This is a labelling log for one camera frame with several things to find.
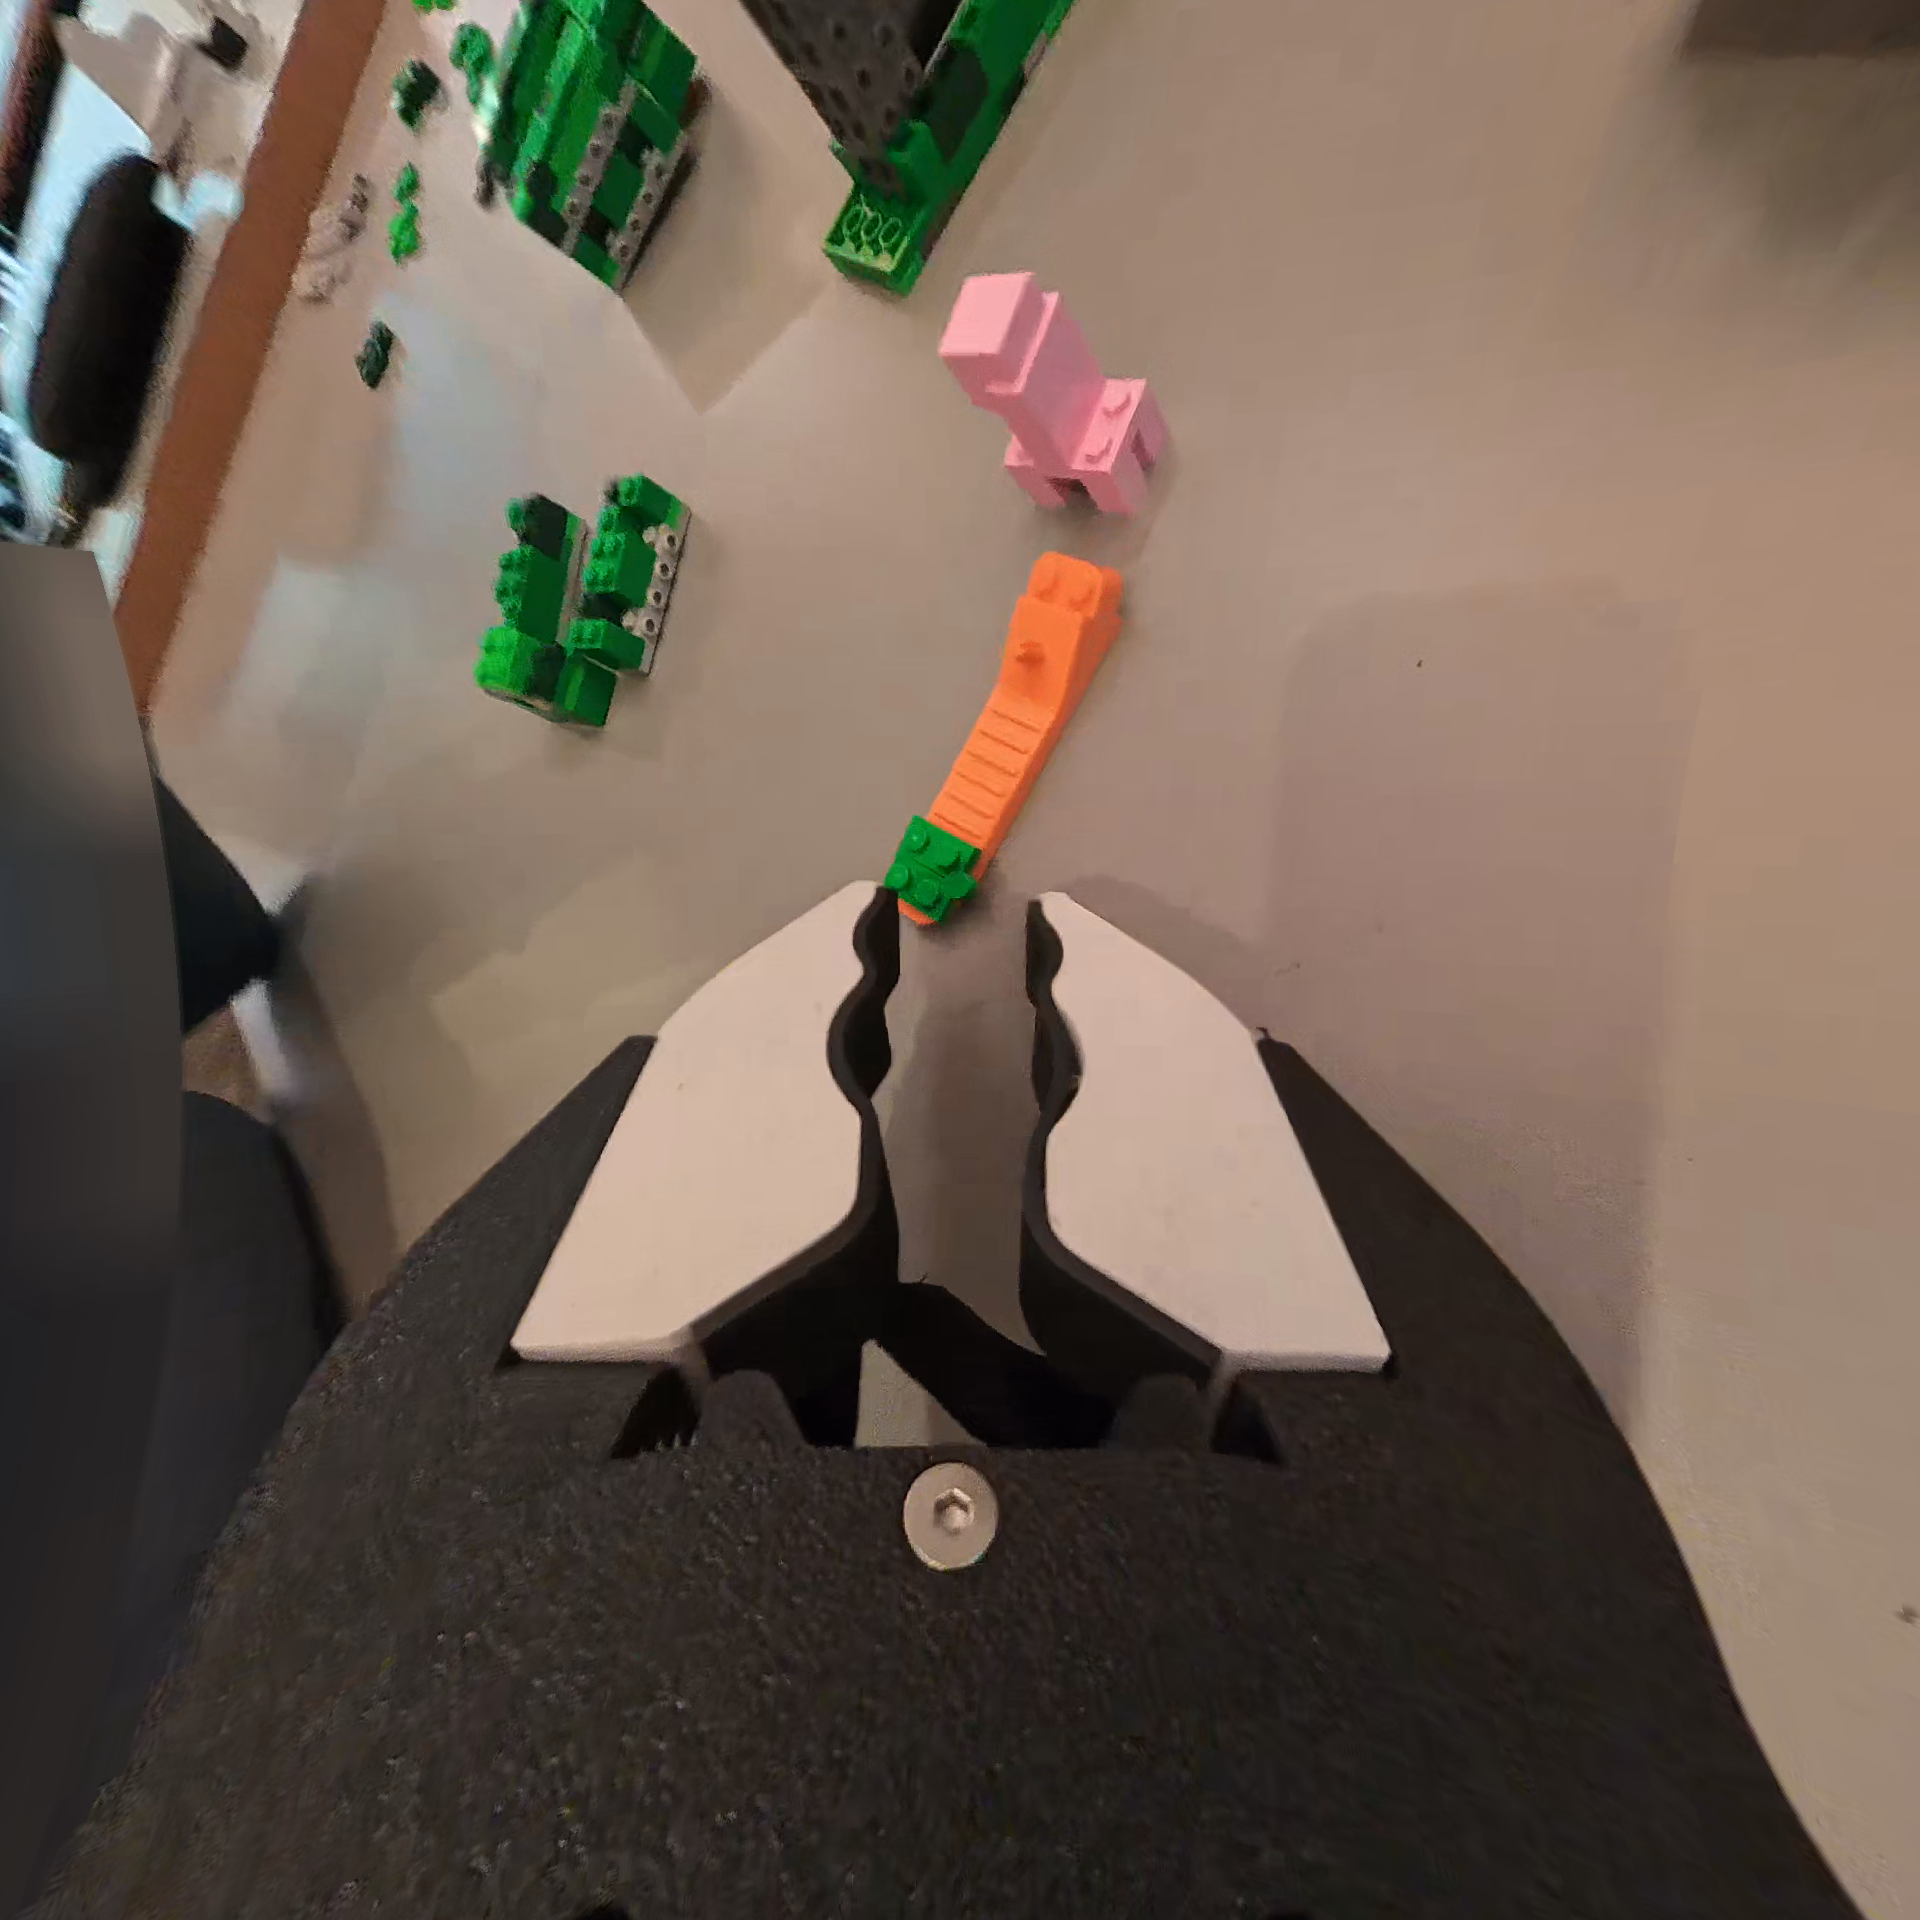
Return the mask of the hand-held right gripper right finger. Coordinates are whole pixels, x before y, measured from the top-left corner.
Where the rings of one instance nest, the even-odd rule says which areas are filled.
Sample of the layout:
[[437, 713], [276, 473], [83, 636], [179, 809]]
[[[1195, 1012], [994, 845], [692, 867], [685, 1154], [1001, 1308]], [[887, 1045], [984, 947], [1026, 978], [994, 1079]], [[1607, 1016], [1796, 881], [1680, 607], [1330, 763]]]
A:
[[1069, 895], [1026, 908], [1035, 1132], [1023, 1312], [1075, 1388], [1220, 1413], [1256, 1377], [1381, 1379], [1389, 1339], [1266, 1035]]

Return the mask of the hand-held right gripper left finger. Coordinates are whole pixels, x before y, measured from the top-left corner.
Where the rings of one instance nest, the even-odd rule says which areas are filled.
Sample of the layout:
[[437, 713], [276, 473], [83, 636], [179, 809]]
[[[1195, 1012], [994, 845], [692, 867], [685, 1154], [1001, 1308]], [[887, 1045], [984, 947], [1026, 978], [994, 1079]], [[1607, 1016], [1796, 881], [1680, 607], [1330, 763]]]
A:
[[517, 1363], [653, 1363], [695, 1393], [767, 1373], [809, 1442], [856, 1442], [901, 1258], [876, 1114], [899, 932], [896, 895], [852, 883], [664, 1024], [520, 1316]]

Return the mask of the green toy brick plate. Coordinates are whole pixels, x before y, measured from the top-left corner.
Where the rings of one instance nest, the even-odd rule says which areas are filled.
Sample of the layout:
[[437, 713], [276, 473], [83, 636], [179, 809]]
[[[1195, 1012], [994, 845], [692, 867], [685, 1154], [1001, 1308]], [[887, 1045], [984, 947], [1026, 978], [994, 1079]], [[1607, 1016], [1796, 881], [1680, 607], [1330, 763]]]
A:
[[883, 888], [896, 896], [906, 920], [940, 925], [975, 896], [984, 858], [970, 841], [916, 813], [904, 829]]

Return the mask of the orange brick separator tool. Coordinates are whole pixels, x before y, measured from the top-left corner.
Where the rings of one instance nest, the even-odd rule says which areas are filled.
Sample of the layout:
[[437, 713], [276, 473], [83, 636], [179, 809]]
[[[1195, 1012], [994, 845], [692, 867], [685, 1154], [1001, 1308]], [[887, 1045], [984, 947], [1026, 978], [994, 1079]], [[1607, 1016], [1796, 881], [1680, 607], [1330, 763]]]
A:
[[1116, 567], [1047, 551], [1019, 595], [994, 689], [935, 802], [921, 813], [984, 853], [978, 877], [1016, 827], [1120, 631]]

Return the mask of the person's dark trouser leg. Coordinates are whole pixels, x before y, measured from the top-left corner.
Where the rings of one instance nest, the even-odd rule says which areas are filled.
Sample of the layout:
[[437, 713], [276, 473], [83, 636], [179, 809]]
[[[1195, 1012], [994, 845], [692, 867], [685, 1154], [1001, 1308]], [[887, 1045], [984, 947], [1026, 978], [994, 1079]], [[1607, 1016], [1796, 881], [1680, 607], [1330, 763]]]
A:
[[183, 1096], [183, 1196], [162, 1380], [207, 1448], [257, 1464], [346, 1323], [295, 1154], [266, 1121]]

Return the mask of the small green brick assembly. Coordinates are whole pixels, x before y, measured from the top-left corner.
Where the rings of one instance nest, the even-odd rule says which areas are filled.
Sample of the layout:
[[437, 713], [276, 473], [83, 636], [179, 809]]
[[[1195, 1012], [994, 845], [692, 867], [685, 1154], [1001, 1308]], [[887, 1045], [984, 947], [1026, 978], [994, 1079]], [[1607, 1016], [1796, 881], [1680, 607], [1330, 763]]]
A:
[[601, 730], [625, 681], [653, 672], [689, 549], [690, 507], [651, 476], [609, 481], [585, 516], [554, 497], [506, 503], [493, 621], [474, 683], [572, 730]]

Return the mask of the pink toy brick pig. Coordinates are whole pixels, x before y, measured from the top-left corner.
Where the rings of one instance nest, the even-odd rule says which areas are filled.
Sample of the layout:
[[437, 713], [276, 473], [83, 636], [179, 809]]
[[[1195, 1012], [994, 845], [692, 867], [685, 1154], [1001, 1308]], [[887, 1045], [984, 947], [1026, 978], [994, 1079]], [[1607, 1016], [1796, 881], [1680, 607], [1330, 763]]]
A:
[[976, 409], [1008, 428], [1001, 467], [1047, 511], [1083, 497], [1111, 516], [1145, 511], [1169, 445], [1152, 386], [1105, 375], [1058, 293], [1032, 272], [961, 283], [940, 357]]

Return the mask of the black and green brick model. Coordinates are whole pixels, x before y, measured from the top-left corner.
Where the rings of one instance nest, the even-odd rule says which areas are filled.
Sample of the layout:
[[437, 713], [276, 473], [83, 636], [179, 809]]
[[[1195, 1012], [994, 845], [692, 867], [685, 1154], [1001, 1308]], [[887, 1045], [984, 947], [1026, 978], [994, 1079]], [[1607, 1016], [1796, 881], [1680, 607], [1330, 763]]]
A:
[[851, 178], [823, 253], [906, 297], [1069, 3], [747, 3]]

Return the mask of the small grey toy pieces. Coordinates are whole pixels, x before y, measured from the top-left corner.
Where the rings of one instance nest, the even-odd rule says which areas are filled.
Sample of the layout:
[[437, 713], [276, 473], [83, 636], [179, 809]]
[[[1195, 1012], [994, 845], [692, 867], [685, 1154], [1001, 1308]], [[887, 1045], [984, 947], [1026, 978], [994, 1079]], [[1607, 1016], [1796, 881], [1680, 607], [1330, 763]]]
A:
[[293, 283], [297, 301], [328, 305], [348, 285], [352, 252], [369, 228], [370, 201], [370, 178], [355, 175], [344, 196], [313, 215]]

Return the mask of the large green brick assembly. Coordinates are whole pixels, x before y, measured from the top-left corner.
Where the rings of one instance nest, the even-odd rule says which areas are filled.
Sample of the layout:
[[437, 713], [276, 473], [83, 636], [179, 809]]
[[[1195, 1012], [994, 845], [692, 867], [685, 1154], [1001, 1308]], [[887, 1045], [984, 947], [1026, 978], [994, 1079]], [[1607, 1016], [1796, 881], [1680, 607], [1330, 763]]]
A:
[[479, 91], [475, 196], [625, 295], [695, 161], [698, 57], [640, 3], [527, 3]]

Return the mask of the black office chair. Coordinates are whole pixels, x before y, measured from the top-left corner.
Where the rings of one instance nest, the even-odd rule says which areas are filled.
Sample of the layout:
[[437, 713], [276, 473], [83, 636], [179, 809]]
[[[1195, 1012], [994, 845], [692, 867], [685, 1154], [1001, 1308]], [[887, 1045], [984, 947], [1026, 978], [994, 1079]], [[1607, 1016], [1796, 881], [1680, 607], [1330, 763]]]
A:
[[176, 306], [187, 228], [160, 208], [157, 183], [147, 153], [96, 175], [42, 308], [24, 420], [63, 467], [63, 544], [81, 539], [128, 473]]

